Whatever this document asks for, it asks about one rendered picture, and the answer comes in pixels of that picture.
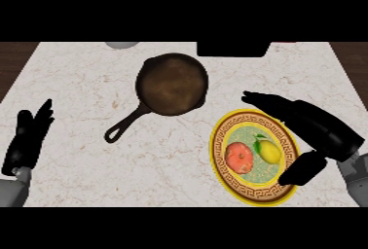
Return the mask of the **black box appliance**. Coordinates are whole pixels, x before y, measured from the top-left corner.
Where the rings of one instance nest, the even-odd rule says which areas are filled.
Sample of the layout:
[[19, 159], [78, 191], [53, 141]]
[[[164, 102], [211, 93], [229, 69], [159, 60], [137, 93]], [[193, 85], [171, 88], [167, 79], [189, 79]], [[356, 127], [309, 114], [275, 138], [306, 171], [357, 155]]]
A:
[[269, 42], [198, 42], [196, 54], [214, 57], [261, 57], [269, 46]]

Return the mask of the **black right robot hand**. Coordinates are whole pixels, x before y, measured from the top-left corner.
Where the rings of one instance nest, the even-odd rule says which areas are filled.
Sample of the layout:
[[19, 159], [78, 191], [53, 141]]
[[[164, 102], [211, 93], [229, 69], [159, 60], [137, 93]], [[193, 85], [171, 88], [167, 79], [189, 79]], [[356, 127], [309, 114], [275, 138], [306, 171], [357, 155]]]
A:
[[291, 101], [275, 94], [247, 90], [241, 100], [278, 119], [312, 147], [279, 177], [282, 186], [303, 186], [323, 170], [326, 159], [344, 162], [365, 139], [331, 113], [303, 100]]

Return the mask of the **grey round object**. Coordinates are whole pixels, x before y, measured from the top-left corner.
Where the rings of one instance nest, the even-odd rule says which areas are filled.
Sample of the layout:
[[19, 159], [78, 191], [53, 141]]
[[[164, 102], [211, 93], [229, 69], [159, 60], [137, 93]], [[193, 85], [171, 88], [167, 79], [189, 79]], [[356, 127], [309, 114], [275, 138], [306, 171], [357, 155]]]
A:
[[133, 46], [136, 46], [139, 42], [105, 42], [105, 43], [109, 48], [122, 50], [122, 49], [128, 49]]

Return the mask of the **yellow brown patterned plate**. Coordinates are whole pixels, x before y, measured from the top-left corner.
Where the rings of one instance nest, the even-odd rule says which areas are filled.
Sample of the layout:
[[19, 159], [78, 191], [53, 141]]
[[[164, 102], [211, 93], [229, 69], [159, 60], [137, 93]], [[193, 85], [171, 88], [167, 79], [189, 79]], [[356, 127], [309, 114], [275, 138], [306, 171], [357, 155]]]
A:
[[[260, 141], [266, 140], [281, 150], [281, 161], [263, 161]], [[253, 154], [253, 168], [238, 174], [226, 164], [227, 146], [239, 142]], [[285, 202], [295, 192], [295, 185], [281, 186], [279, 176], [300, 155], [298, 147], [285, 125], [257, 109], [238, 109], [219, 121], [210, 137], [210, 161], [219, 181], [230, 194], [255, 206]]]

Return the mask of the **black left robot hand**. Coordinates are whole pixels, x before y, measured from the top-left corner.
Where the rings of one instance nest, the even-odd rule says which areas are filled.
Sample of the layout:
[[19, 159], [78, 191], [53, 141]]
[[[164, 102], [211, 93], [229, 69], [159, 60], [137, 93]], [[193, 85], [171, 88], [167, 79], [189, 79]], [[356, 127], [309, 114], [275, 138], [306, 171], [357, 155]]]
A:
[[47, 99], [35, 115], [29, 110], [22, 110], [18, 114], [16, 133], [10, 142], [3, 161], [1, 173], [15, 176], [15, 169], [28, 167], [34, 169], [43, 140], [54, 121], [52, 117], [52, 100]]

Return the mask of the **dark cast iron pan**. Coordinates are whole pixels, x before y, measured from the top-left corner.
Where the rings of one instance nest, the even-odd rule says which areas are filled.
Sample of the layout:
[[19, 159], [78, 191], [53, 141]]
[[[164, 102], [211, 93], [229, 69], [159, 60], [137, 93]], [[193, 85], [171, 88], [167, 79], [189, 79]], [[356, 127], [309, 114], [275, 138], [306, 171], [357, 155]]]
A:
[[134, 120], [148, 113], [179, 116], [205, 102], [208, 74], [199, 61], [183, 53], [149, 57], [134, 80], [139, 104], [130, 115], [106, 130], [105, 141], [114, 143]]

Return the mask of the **yellow lemon with leaf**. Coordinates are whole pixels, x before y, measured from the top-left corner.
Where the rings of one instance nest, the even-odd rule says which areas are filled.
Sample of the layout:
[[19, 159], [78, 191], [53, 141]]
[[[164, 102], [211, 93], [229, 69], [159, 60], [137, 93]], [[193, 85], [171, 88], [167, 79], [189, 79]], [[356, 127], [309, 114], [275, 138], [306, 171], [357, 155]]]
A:
[[282, 153], [278, 146], [266, 139], [266, 136], [261, 134], [255, 134], [254, 139], [255, 141], [253, 143], [253, 149], [255, 154], [269, 164], [278, 164], [282, 158]]

